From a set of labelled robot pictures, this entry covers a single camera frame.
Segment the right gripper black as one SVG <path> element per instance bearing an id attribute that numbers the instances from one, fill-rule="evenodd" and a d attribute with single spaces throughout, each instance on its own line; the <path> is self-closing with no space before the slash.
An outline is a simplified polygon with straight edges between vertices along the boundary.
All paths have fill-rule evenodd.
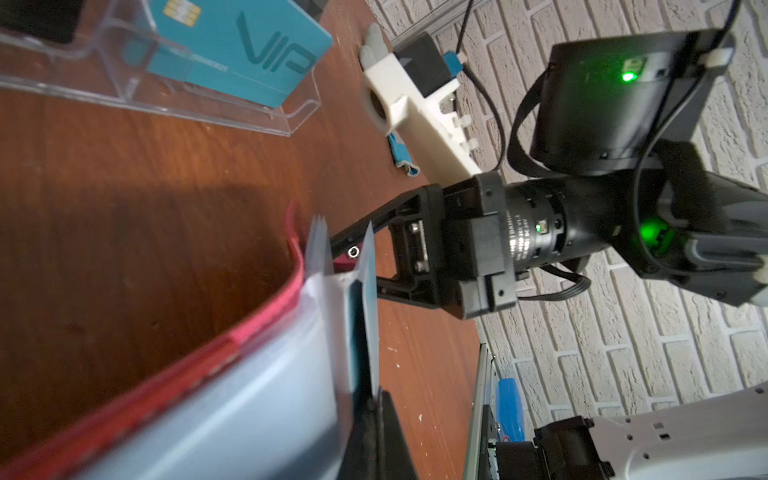
<path id="1" fill-rule="evenodd" d="M 377 279 L 382 299 L 472 319 L 515 306 L 522 299 L 517 282 L 540 268 L 570 285 L 537 300 L 565 301 L 589 289 L 580 271 L 606 246 L 606 182 L 562 177 L 506 185 L 499 174 L 484 173 L 444 191 L 423 186 L 333 236 L 332 256 L 362 246 L 368 229 L 388 229 L 392 239 L 396 275 Z"/>

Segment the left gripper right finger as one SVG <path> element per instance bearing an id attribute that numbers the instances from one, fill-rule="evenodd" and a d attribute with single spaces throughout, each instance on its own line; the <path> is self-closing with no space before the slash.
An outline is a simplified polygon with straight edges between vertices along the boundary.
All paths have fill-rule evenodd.
<path id="1" fill-rule="evenodd" d="M 393 398 L 384 390 L 379 390 L 377 404 L 377 478 L 418 479 Z"/>

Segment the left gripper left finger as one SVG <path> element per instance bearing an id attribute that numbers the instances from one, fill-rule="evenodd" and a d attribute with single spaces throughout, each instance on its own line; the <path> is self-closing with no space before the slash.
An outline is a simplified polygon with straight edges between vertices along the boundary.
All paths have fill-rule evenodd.
<path id="1" fill-rule="evenodd" d="M 378 478 L 377 408 L 377 400 L 369 398 L 356 414 L 338 473 L 339 480 Z"/>

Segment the red leather card holder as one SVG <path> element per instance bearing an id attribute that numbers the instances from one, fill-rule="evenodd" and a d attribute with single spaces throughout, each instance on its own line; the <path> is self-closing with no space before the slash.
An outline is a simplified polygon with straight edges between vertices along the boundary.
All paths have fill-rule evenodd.
<path id="1" fill-rule="evenodd" d="M 333 479 L 349 417 L 339 410 L 319 294 L 326 220 L 306 239 L 295 207 L 293 270 L 239 324 L 11 461 L 5 479 Z"/>

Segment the clear acrylic card display stand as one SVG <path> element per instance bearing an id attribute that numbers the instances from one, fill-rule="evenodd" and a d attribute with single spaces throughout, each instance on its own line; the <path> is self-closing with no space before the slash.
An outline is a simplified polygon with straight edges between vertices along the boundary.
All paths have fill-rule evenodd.
<path id="1" fill-rule="evenodd" d="M 319 107 L 322 1 L 5 1 L 1 84 L 290 136 Z"/>

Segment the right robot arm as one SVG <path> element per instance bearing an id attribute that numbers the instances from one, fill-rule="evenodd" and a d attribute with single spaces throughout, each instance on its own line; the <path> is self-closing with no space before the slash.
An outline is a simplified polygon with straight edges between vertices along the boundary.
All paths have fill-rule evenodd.
<path id="1" fill-rule="evenodd" d="M 369 67 L 368 105 L 385 133 L 411 127 L 434 159 L 433 183 L 337 234 L 335 256 L 388 229 L 396 274 L 378 295 L 466 320 L 516 306 L 539 269 L 568 282 L 545 302 L 590 287 L 584 267 L 613 248 L 641 278 L 729 305 L 767 302 L 767 197 L 707 171 L 690 135 L 734 40 L 727 28 L 561 43 L 515 117 L 535 114 L 524 149 L 502 157 L 524 181 L 475 172 L 423 107 L 407 53 Z M 474 479 L 737 479 L 767 473 L 767 387 L 664 411 L 575 416 L 530 442 L 503 439 L 483 410 L 467 455 Z"/>

